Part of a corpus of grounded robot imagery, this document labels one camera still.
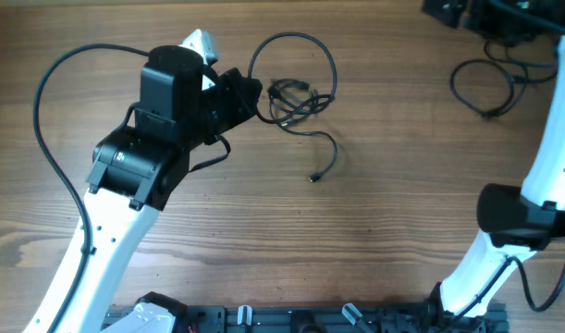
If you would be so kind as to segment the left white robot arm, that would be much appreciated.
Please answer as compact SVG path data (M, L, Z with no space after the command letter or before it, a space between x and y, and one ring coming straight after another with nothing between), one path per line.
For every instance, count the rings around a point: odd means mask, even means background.
M191 172L191 151L222 142L255 115L262 83L236 68L164 45L146 53L140 98L94 148L80 220L30 332L96 332L131 256L172 191Z

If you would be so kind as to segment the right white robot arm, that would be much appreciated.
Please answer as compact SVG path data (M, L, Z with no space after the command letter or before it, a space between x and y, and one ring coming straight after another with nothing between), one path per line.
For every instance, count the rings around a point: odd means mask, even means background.
M428 318L441 327L454 327L462 318L485 315L487 305L506 279L518 271L528 306L548 310L565 287L565 262L559 279L541 303L530 291L524 261L554 239L565 238L565 1L447 1L424 0L422 11L442 24L463 27L485 39L483 63L503 71L519 67L523 74L504 72L507 84L533 83L533 63L490 54L498 43L506 50L529 43L545 33L558 41L550 65L556 82L547 123L533 165L520 187L488 184L479 196L478 233L454 272L437 283L428 300Z

